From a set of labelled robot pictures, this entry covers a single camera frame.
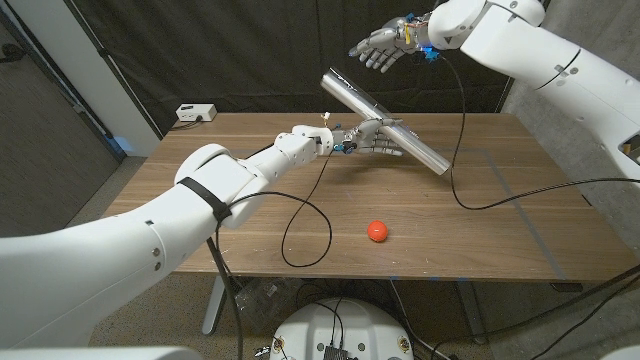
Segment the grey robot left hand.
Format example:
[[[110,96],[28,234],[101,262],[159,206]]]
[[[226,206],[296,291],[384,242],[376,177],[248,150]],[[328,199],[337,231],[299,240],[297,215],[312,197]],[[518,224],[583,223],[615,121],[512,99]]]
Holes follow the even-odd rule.
[[[336,127],[331,130],[333,148],[344,154],[352,153],[380,153],[392,156],[402,156],[399,145],[381,132],[384,126],[400,124],[401,120],[394,118],[371,118],[362,121],[358,126],[341,130]]]

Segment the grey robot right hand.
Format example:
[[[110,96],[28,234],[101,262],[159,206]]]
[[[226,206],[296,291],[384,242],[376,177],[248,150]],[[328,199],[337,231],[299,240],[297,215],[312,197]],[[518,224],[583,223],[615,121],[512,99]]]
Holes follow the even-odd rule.
[[[367,68],[385,73],[399,58],[432,46],[428,35],[430,13],[396,17],[371,32],[348,52]]]

